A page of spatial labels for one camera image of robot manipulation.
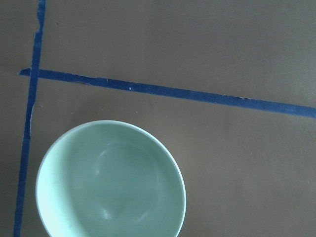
blue painter's tape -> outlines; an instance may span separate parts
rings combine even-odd
[[[39,77],[40,51],[41,51],[41,41],[42,41],[42,35],[43,35],[44,18],[45,18],[45,0],[39,0],[39,6],[38,6],[39,29],[35,33],[35,36],[34,36],[32,67],[29,70],[30,84],[29,84],[29,95],[28,95],[28,102],[27,102],[27,107],[26,107],[26,116],[25,116],[24,133],[23,133],[20,172],[19,172],[19,181],[18,181],[18,192],[17,192],[16,206],[15,206],[14,227],[13,227],[14,237],[20,236],[21,225],[22,225],[24,193],[25,193],[25,185],[26,185],[30,142],[31,142],[31,122],[32,122],[33,106],[35,103],[37,83],[38,83],[38,77]]]
[[[20,72],[20,75],[28,76],[29,74],[30,69],[23,69]],[[316,118],[316,108],[279,103],[273,101],[248,99],[230,95],[220,95],[201,91],[185,90],[115,79],[90,78],[70,73],[55,72],[49,70],[39,70],[39,77],[44,79],[60,80],[67,82],[81,82],[88,85],[101,86],[119,90],[135,91],[147,94],[163,95],[221,105],[238,106],[243,108]]]

bowl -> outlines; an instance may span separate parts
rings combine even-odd
[[[176,237],[186,210],[181,172],[166,147],[134,125],[79,125],[47,151],[36,181],[52,237]]]

bowl rim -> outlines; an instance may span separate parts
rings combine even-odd
[[[183,223],[184,223],[184,219],[185,219],[185,215],[186,215],[186,208],[187,208],[187,195],[186,195],[186,189],[185,189],[185,185],[184,185],[184,180],[180,171],[180,168],[178,166],[178,164],[176,163],[175,159],[173,158],[172,154],[169,152],[169,150],[162,144],[162,142],[160,142],[155,136],[153,136],[152,134],[150,134],[149,132],[145,131],[144,129],[135,126],[133,124],[127,123],[127,122],[123,122],[123,121],[118,121],[118,120],[95,120],[95,121],[90,121],[90,122],[86,122],[80,125],[77,125],[73,128],[71,128],[70,130],[68,130],[67,132],[63,133],[60,137],[57,138],[57,140],[49,147],[49,149],[47,150],[47,152],[45,153],[44,157],[42,158],[42,161],[40,163],[38,172],[37,172],[37,177],[36,177],[36,184],[35,184],[35,198],[36,198],[36,205],[37,205],[37,210],[38,210],[38,214],[40,217],[40,220],[42,222],[42,224],[44,225],[44,228],[46,230],[46,232],[51,236],[50,231],[48,230],[45,221],[41,215],[40,212],[40,207],[39,207],[39,195],[38,195],[38,181],[39,181],[39,177],[40,177],[40,171],[42,169],[42,166],[45,162],[45,160],[48,157],[48,154],[51,152],[51,150],[54,149],[54,147],[56,146],[56,144],[58,144],[64,137],[70,135],[71,133],[78,131],[80,129],[83,129],[85,127],[88,126],[92,126],[92,125],[96,125],[96,124],[112,124],[112,125],[121,125],[121,126],[125,126],[125,127],[129,127],[132,129],[135,129],[139,132],[141,132],[142,134],[146,135],[148,138],[150,138],[151,140],[153,140],[158,146],[160,146],[165,153],[167,154],[168,158],[172,161],[173,166],[176,168],[177,170],[177,175],[181,180],[181,186],[182,186],[182,195],[183,195],[183,207],[182,207],[182,218],[181,218],[181,222],[178,226],[178,231],[176,233],[176,235],[174,237],[177,237],[182,229]]]

ceramic bowl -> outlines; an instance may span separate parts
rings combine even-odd
[[[170,152],[141,128],[112,120],[79,125],[49,148],[36,201],[52,237],[176,237],[186,209]]]

blue tape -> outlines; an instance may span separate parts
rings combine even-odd
[[[27,107],[26,107],[26,116],[25,116],[24,133],[23,133],[23,141],[22,141],[22,152],[21,152],[21,161],[20,161],[20,172],[19,172],[19,181],[18,181],[18,191],[17,191],[17,198],[16,198],[16,206],[15,206],[14,227],[13,227],[14,237],[20,236],[21,225],[22,225],[24,194],[25,194],[27,166],[28,166],[30,141],[31,141],[32,113],[33,113],[33,106],[34,106],[35,98],[36,98],[37,83],[38,83],[39,68],[40,68],[40,51],[41,51],[41,41],[42,41],[44,18],[45,18],[45,0],[39,0],[37,14],[38,14],[38,20],[39,20],[39,29],[35,33],[35,36],[34,36],[32,67],[29,70],[30,84],[29,84],[28,102],[27,102]]]
[[[28,76],[30,69],[23,69],[20,75]],[[60,80],[67,82],[81,82],[88,85],[101,86],[119,90],[135,91],[154,95],[163,95],[188,100],[197,100],[208,103],[221,105],[237,106],[243,108],[257,109],[263,111],[277,112],[283,114],[304,116],[316,118],[316,108],[279,103],[273,101],[248,99],[235,97],[230,95],[220,95],[194,90],[185,90],[159,85],[150,85],[143,83],[135,83],[129,81],[106,79],[106,78],[90,78],[85,76],[74,75],[70,73],[55,72],[49,70],[39,70],[39,77],[44,79]]]

